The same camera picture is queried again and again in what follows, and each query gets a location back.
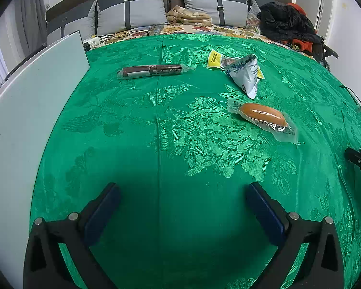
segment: bed sheet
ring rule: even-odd
[[[96,48],[103,47],[108,44],[115,42],[120,42],[129,39],[141,38],[147,35],[154,36],[157,34],[218,34],[221,36],[229,36],[235,38],[243,39],[253,39],[263,41],[268,44],[274,44],[285,49],[294,51],[292,48],[272,41],[269,38],[254,32],[251,29],[238,28],[238,27],[229,27],[229,26],[219,26],[211,25],[211,27],[199,27],[195,25],[186,25],[186,24],[165,24],[165,25],[152,25],[147,27],[138,27],[125,32],[115,33],[113,35],[108,35],[107,38],[101,37],[100,44]],[[310,57],[313,59],[313,56],[306,55],[305,53],[298,52],[302,55]]]
[[[298,145],[227,112],[228,98],[253,100],[223,71],[206,68],[212,48],[257,55],[265,80],[254,102],[289,114]],[[259,181],[287,211],[334,219],[345,288],[352,286],[361,270],[361,172],[344,151],[361,147],[361,113],[332,74],[283,47],[217,34],[148,36],[87,57],[90,69],[41,159],[31,222],[80,211],[113,181],[122,203],[91,251],[116,286],[248,289],[276,250],[245,205],[245,186]],[[116,79],[124,66],[162,63],[195,70]],[[282,288],[293,282],[305,250]]]

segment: silver bolt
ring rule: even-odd
[[[79,217],[79,214],[76,213],[76,212],[73,212],[73,213],[71,213],[71,214],[68,215],[68,219],[69,219],[69,220],[77,220],[78,217]]]
[[[299,215],[298,215],[298,213],[296,213],[296,212],[290,212],[290,213],[289,213],[289,217],[290,217],[292,220],[297,220],[297,219],[299,219]]]
[[[325,217],[325,221],[326,221],[326,223],[328,223],[328,224],[333,224],[333,223],[334,223],[334,220],[333,220],[330,216],[326,216],[326,217]]]
[[[38,217],[37,219],[35,219],[34,223],[35,225],[40,225],[42,221],[43,219],[41,217]]]

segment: transparent plastic wrapper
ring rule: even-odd
[[[224,68],[226,75],[231,77],[250,99],[254,99],[258,90],[258,60],[254,54],[243,57]]]
[[[249,30],[253,33],[261,33],[261,29],[259,28],[259,23],[261,20],[258,18],[258,13],[261,10],[255,0],[251,0],[251,6],[249,14],[247,15],[246,20],[246,30]]]
[[[257,103],[241,104],[235,99],[227,99],[227,110],[271,132],[278,141],[297,144],[298,129],[286,113]]]
[[[116,78],[133,79],[146,76],[178,75],[188,72],[189,70],[194,70],[194,68],[183,64],[139,65],[123,67],[116,74]]]
[[[211,50],[207,58],[207,68],[220,68],[224,69],[227,65],[239,60],[240,57],[227,57],[216,50]]]

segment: gray curtain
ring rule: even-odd
[[[27,57],[47,42],[44,0],[15,0],[16,26]]]

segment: plaid cloth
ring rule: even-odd
[[[179,5],[166,13],[166,17],[170,23],[193,24],[199,27],[211,26],[211,16],[206,13],[191,12]]]

